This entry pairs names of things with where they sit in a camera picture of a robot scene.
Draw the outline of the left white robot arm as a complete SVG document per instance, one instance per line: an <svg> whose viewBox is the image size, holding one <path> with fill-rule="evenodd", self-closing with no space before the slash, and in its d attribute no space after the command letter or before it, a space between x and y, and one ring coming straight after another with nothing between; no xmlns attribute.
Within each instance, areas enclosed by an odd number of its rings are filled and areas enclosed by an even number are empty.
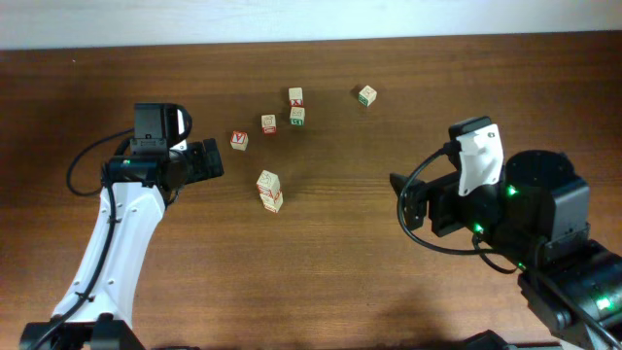
<svg viewBox="0 0 622 350"><path fill-rule="evenodd" d="M224 173L215 139L113 156L102 169L98 217L73 283L47 322L25 326L19 348L142 348L132 310L151 237L181 189Z"/></svg>

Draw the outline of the green edged M block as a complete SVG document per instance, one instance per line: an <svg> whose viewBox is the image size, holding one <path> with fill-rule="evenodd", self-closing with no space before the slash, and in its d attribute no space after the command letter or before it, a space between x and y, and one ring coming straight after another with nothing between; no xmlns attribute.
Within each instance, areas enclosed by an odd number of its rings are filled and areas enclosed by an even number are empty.
<svg viewBox="0 0 622 350"><path fill-rule="evenodd" d="M303 107L292 107L290 112L290 122L293 125L304 126L305 109Z"/></svg>

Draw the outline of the wooden K picture block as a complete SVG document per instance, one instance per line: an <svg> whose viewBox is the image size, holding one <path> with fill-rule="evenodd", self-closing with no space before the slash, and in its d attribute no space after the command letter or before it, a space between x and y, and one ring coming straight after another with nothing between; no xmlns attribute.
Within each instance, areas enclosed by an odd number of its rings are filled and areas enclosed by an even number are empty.
<svg viewBox="0 0 622 350"><path fill-rule="evenodd" d="M279 177L272 172L262 170L256 181L260 196L276 199L281 192Z"/></svg>

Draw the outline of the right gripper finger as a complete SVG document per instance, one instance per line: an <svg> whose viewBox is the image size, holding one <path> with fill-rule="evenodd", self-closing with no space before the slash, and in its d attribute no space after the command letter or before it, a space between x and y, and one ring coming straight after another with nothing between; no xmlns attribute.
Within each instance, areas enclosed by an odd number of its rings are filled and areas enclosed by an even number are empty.
<svg viewBox="0 0 622 350"><path fill-rule="evenodd" d="M390 184L396 194L400 196L402 191L405 191L405 198L423 198L427 194L427 183L419 179L412 180L409 185L406 185L409 177L400 175L397 173L390 174Z"/></svg>
<svg viewBox="0 0 622 350"><path fill-rule="evenodd" d="M403 215L409 230L420 228L427 215L427 184L414 182L406 189Z"/></svg>

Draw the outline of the red edged 6 block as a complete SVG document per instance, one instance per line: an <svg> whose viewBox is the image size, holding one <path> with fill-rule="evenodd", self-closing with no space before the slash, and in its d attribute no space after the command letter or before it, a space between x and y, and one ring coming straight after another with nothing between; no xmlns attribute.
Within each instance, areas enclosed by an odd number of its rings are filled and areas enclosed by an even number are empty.
<svg viewBox="0 0 622 350"><path fill-rule="evenodd" d="M260 198L261 198L263 207L266 210L271 211L273 213L278 213L284 202L282 192L278 192L274 196L270 196L267 194L261 194Z"/></svg>

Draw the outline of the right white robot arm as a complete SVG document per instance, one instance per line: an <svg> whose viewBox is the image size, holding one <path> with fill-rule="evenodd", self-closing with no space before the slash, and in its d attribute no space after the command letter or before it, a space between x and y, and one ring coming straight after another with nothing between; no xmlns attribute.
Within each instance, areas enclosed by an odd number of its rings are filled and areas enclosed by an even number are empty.
<svg viewBox="0 0 622 350"><path fill-rule="evenodd" d="M517 274L529 308L555 337L583 349L620 348L621 258L591 238L590 188L565 155L531 150L503 160L440 149L390 183L412 241Z"/></svg>

